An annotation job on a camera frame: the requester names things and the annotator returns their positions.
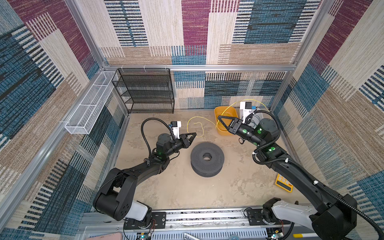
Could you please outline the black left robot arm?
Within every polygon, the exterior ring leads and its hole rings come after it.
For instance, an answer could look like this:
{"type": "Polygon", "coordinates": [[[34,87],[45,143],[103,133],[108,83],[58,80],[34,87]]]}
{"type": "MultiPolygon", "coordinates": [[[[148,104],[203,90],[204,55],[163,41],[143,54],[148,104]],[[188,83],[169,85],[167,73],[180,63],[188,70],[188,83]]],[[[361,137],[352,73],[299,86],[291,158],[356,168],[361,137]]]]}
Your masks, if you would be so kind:
{"type": "Polygon", "coordinates": [[[149,156],[144,159],[143,163],[135,167],[110,170],[94,198],[94,209],[117,221],[124,218],[143,221],[150,208],[134,201],[137,186],[148,178],[162,173],[171,161],[170,156],[178,154],[181,149],[189,148],[197,136],[196,133],[181,134],[180,127],[180,121],[166,124],[158,118],[144,120],[141,125],[141,133],[148,147],[149,156]],[[150,148],[144,134],[144,125],[151,120],[162,123],[169,130],[168,134],[158,136],[154,149],[150,148]]]}

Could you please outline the dark grey cable spool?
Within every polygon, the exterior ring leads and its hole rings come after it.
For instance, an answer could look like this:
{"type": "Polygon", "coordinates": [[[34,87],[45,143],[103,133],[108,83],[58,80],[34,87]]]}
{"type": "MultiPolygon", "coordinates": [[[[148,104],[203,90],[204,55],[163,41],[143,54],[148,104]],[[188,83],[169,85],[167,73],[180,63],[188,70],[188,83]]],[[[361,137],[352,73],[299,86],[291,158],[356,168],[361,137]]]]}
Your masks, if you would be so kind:
{"type": "Polygon", "coordinates": [[[204,178],[216,176],[222,170],[224,162],[222,149],[213,143],[200,143],[191,152],[192,169],[204,178]]]}

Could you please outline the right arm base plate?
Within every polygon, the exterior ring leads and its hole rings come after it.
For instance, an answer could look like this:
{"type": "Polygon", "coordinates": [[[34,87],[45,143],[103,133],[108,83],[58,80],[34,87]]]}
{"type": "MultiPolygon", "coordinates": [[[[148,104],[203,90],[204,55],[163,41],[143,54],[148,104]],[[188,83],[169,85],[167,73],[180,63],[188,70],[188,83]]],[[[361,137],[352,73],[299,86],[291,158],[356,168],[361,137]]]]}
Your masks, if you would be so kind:
{"type": "Polygon", "coordinates": [[[270,214],[269,216],[267,216],[263,213],[263,209],[246,208],[243,213],[248,219],[250,226],[291,225],[290,221],[279,220],[275,217],[274,214],[270,214]]]}

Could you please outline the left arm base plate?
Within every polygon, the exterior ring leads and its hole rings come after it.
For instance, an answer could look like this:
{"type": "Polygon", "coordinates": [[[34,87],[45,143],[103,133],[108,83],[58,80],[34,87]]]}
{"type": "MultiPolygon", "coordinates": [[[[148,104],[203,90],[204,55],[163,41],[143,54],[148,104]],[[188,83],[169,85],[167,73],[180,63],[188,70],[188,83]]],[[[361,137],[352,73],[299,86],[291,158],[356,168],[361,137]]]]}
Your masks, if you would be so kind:
{"type": "Polygon", "coordinates": [[[125,219],[124,230],[149,230],[154,226],[155,230],[166,227],[166,212],[151,212],[147,214],[142,221],[135,219],[125,219]]]}

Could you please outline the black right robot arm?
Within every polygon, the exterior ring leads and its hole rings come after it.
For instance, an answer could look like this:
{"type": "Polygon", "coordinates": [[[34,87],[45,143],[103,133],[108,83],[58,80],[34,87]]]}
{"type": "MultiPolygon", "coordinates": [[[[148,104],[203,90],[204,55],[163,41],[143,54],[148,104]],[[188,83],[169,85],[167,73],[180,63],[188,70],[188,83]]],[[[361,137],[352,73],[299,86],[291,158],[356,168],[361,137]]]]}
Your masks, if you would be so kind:
{"type": "Polygon", "coordinates": [[[375,229],[380,240],[384,238],[382,228],[358,209],[356,199],[323,184],[276,143],[281,128],[273,114],[261,119],[255,128],[235,117],[220,115],[217,119],[229,133],[256,146],[252,153],[256,164],[282,175],[310,201],[315,212],[296,220],[297,224],[313,229],[322,240],[345,240],[360,216],[375,229]]]}

